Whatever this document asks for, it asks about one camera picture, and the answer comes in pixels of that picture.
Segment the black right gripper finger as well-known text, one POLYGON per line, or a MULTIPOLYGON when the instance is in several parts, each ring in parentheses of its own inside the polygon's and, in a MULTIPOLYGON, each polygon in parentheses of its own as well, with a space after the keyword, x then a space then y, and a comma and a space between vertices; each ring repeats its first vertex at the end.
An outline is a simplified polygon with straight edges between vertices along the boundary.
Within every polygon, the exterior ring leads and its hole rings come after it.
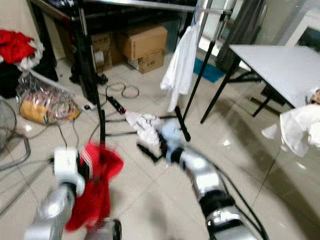
POLYGON ((160 158, 156 156, 151 150, 149 150, 147 147, 139 147, 138 148, 143 154, 148 156, 152 162, 158 162, 160 158))
POLYGON ((142 151, 142 153, 146 154, 147 156, 156 157, 156 154, 153 153, 153 151, 151 151, 148 146, 142 144, 141 142, 137 142, 136 146, 140 151, 142 151))

